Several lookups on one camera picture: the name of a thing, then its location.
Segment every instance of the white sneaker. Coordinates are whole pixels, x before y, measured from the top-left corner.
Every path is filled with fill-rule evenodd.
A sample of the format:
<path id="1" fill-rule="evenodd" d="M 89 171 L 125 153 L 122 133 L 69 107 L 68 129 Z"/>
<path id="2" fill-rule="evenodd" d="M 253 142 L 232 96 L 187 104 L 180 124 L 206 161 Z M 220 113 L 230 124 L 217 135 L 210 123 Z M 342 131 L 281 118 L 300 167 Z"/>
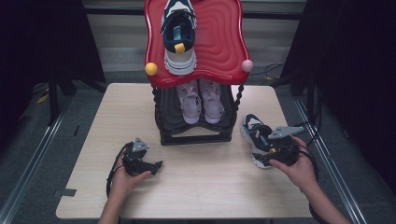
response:
<path id="1" fill-rule="evenodd" d="M 161 33 L 165 45 L 164 63 L 173 75 L 184 76 L 194 71 L 196 19 L 190 0 L 169 0 L 165 6 Z"/>
<path id="2" fill-rule="evenodd" d="M 240 129 L 244 139 L 251 144 L 253 163 L 262 169 L 271 168 L 271 165 L 265 165 L 259 160 L 259 157 L 268 154 L 271 148 L 266 139 L 272 132 L 271 128 L 264 125 L 255 115 L 248 114 L 242 119 Z"/>

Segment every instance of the red tray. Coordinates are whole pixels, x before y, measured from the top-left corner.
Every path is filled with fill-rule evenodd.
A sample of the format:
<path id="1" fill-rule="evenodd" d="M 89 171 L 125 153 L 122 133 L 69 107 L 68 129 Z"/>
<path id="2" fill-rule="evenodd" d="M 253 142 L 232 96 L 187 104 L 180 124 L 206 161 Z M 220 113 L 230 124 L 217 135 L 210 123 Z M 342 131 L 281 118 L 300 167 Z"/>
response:
<path id="1" fill-rule="evenodd" d="M 242 70 L 242 62 L 249 57 L 242 37 L 242 7 L 239 1 L 191 0 L 197 20 L 194 44 L 197 66 L 191 74 L 175 76 L 166 70 L 163 61 L 165 47 L 161 18 L 167 0 L 147 0 L 148 47 L 145 64 L 155 63 L 158 66 L 157 74 L 148 76 L 151 85 L 172 88 L 199 78 L 227 85 L 244 84 L 248 72 Z"/>

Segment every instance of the sneaker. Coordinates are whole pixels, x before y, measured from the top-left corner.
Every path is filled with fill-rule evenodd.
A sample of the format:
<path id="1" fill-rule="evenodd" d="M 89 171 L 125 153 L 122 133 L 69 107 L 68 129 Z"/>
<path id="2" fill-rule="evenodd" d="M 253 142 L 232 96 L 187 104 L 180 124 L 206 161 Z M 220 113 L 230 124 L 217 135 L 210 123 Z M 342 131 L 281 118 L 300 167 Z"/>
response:
<path id="1" fill-rule="evenodd" d="M 252 114 L 244 117 L 240 129 L 244 139 L 251 144 L 251 159 L 254 164 L 262 169 L 271 168 L 271 165 L 264 165 L 260 161 L 260 157 L 269 153 L 271 147 L 267 139 L 268 135 L 272 133 L 272 129 Z"/>
<path id="2" fill-rule="evenodd" d="M 204 98 L 205 119 L 208 123 L 218 123 L 224 114 L 220 101 L 220 84 L 207 79 L 200 79 L 199 88 Z"/>
<path id="3" fill-rule="evenodd" d="M 194 71 L 196 19 L 190 0 L 168 0 L 162 19 L 161 33 L 165 45 L 165 67 L 173 75 Z"/>
<path id="4" fill-rule="evenodd" d="M 198 96 L 197 81 L 177 86 L 177 95 L 184 120 L 189 124 L 196 123 L 201 114 L 201 98 Z"/>

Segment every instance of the light wood tabletop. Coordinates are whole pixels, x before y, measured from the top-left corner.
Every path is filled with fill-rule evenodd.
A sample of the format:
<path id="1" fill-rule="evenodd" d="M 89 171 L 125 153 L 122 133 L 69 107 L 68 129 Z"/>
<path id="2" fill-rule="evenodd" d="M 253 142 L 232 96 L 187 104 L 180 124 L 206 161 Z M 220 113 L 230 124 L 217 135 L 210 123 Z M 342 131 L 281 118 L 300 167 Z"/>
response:
<path id="1" fill-rule="evenodd" d="M 231 142 L 162 146 L 149 84 L 110 84 L 97 111 L 67 189 L 59 218 L 99 218 L 106 179 L 120 149 L 136 137 L 149 145 L 146 162 L 163 161 L 156 175 L 135 188 L 124 205 L 128 218 L 311 217 L 308 201 L 277 169 L 262 170 L 239 131 L 254 114 L 273 129 L 287 125 L 273 88 L 245 86 Z M 208 134 L 193 128 L 183 134 Z"/>

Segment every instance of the pink ball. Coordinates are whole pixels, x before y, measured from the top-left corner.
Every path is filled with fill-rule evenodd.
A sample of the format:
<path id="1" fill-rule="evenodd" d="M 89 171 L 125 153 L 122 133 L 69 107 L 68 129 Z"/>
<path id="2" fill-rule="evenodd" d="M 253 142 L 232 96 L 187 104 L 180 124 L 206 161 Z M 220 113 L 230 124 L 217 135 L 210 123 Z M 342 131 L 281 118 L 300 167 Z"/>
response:
<path id="1" fill-rule="evenodd" d="M 245 72 L 250 72 L 253 69 L 253 62 L 249 59 L 242 62 L 242 70 Z"/>

